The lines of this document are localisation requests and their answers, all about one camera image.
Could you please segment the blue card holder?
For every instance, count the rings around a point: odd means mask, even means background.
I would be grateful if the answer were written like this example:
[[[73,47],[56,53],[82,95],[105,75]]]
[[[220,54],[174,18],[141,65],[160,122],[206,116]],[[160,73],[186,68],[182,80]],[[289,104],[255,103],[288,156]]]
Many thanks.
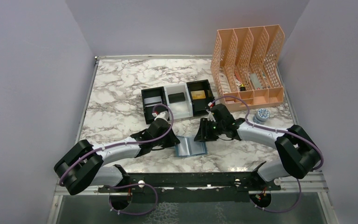
[[[205,142],[194,141],[194,137],[177,137],[180,141],[175,145],[177,157],[192,157],[207,154],[207,146]]]

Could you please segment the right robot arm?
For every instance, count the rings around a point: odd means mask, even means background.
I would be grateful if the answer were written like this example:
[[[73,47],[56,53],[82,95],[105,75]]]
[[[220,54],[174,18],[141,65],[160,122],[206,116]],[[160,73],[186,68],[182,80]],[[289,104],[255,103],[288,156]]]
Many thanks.
[[[194,141],[216,141],[224,134],[229,140],[252,141],[278,151],[279,159],[263,162],[251,172],[247,182],[254,189],[261,190],[280,177],[302,179],[323,165],[321,151],[299,125],[282,129],[235,119],[223,104],[211,106],[208,112],[208,117],[200,120]]]

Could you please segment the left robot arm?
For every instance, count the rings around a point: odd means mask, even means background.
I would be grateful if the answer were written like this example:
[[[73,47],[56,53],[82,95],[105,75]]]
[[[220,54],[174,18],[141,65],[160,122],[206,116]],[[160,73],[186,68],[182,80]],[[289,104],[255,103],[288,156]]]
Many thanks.
[[[115,191],[123,191],[128,185],[125,170],[108,164],[122,159],[138,158],[155,147],[165,149],[178,145],[180,140],[172,126],[162,118],[155,119],[147,129],[129,137],[100,145],[87,140],[77,142],[54,166],[59,185],[70,195],[76,195],[89,186],[110,185]]]

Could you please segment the black white card tray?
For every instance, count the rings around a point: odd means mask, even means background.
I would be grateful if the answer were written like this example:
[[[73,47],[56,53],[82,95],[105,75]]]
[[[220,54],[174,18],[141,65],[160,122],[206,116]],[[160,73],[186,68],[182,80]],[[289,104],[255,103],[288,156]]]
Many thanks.
[[[146,124],[154,120],[154,112],[165,111],[168,106],[174,119],[186,119],[207,114],[206,107],[215,97],[207,79],[180,84],[172,84],[141,90],[143,112]]]

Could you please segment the white magnetic stripe card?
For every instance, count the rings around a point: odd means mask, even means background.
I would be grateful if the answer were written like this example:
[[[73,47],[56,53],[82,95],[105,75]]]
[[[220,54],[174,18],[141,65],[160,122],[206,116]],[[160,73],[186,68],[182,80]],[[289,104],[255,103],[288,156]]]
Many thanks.
[[[160,96],[156,97],[150,97],[144,99],[144,105],[145,107],[154,106],[156,104],[161,104],[163,102],[162,98]]]

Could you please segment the gold credit card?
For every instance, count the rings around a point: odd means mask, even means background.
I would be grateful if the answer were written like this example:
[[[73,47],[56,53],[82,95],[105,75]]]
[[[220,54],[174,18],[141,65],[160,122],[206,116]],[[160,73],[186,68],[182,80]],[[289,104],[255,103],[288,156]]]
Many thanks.
[[[191,97],[193,100],[198,100],[198,99],[205,99],[206,98],[206,93],[204,90],[199,90],[199,91],[191,91]]]

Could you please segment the black credit card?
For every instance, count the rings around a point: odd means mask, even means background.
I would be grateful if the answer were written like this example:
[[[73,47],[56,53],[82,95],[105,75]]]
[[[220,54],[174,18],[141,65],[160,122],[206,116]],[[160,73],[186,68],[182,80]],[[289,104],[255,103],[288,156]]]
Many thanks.
[[[168,95],[168,101],[169,101],[170,104],[178,103],[178,102],[185,102],[186,97],[185,97],[185,94],[183,92],[169,94]]]

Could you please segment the white labelled box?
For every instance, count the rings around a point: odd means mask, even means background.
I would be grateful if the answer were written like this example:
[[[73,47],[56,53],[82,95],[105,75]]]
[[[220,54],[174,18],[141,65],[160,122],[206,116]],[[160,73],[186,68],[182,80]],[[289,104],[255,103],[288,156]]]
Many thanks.
[[[219,82],[223,93],[230,93],[231,88],[228,82],[226,75],[224,74],[223,70],[219,71]]]

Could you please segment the yellow tipped marker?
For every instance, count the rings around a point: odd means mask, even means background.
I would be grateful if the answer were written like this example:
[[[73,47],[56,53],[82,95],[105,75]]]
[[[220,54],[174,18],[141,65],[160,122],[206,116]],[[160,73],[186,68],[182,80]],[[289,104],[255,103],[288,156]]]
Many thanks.
[[[241,84],[241,85],[239,86],[239,90],[240,90],[240,91],[246,91],[245,85],[244,85],[244,84]]]

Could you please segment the orange file organizer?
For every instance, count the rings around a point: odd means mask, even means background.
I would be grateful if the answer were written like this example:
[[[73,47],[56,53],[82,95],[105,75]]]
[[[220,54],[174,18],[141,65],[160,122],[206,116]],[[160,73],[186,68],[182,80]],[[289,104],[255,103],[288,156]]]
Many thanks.
[[[277,64],[285,41],[280,25],[217,30],[211,72],[229,111],[279,106],[284,101],[284,87],[277,74]],[[223,93],[219,71],[226,75],[231,92]],[[249,75],[255,73],[263,89],[255,90]],[[244,84],[246,91],[240,91]]]

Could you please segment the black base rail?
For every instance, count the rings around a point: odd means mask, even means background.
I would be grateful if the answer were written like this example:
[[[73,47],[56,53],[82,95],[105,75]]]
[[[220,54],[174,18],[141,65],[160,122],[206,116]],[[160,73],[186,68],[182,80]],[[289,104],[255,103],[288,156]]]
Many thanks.
[[[251,172],[224,173],[130,173],[124,180],[132,187],[103,186],[99,193],[131,203],[249,202],[250,194],[281,190],[273,181],[252,182]]]

